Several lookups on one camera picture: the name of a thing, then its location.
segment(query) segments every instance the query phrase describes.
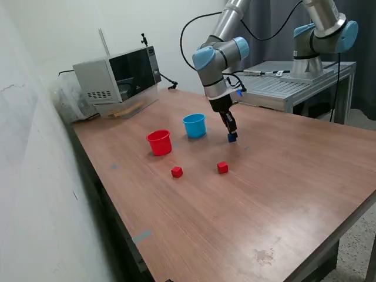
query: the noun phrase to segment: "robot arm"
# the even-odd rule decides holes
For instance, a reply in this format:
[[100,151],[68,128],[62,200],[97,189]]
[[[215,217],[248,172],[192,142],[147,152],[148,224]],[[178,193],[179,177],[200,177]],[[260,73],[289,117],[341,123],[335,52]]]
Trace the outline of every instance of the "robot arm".
[[[251,0],[229,0],[207,41],[194,53],[193,63],[213,110],[219,112],[229,130],[229,141],[237,138],[236,122],[230,112],[232,89],[227,89],[222,72],[249,55],[244,38],[232,39]],[[349,50],[357,37],[358,24],[347,21],[333,0],[303,0],[313,23],[294,31],[296,49],[291,76],[311,78],[323,72],[320,53]]]
[[333,0],[303,0],[313,23],[294,31],[294,64],[291,77],[314,79],[323,75],[320,54],[343,53],[355,43],[358,24],[347,21]]
[[232,39],[250,0],[229,0],[220,19],[207,41],[193,55],[194,66],[204,86],[205,95],[213,110],[218,112],[229,130],[229,141],[237,138],[236,122],[230,112],[233,104],[232,89],[227,89],[222,72],[249,54],[249,45],[244,38]]

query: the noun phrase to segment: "plastic cup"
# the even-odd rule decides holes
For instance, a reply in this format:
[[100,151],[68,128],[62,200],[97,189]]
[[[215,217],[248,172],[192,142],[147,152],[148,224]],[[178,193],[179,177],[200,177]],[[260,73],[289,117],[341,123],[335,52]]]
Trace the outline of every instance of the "plastic cup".
[[146,137],[152,147],[155,156],[163,156],[171,152],[170,132],[166,129],[161,129],[152,132]]
[[194,113],[183,119],[186,132],[189,138],[200,138],[206,134],[205,115]]

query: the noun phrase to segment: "red cup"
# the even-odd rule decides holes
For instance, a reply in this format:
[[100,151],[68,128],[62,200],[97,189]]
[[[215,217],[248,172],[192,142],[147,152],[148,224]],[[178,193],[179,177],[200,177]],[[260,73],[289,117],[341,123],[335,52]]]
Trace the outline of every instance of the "red cup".
[[152,132],[146,137],[152,147],[155,156],[163,156],[171,152],[170,132],[166,129],[161,129]]

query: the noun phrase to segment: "plastic bag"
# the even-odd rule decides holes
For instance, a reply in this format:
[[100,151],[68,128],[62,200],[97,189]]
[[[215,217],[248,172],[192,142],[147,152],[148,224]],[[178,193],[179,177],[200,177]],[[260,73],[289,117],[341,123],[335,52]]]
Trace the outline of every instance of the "plastic bag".
[[59,75],[53,87],[52,100],[58,113],[68,123],[98,114],[95,107],[86,101],[74,72]]

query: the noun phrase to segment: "red cube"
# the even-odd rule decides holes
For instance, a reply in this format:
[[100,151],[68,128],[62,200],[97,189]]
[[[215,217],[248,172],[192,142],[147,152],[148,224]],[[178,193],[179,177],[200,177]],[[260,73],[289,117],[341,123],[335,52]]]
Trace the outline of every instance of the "red cube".
[[183,169],[179,166],[176,166],[171,170],[171,173],[173,177],[179,178],[183,175]]
[[229,172],[229,166],[227,165],[226,162],[220,162],[217,164],[218,172],[220,174]]

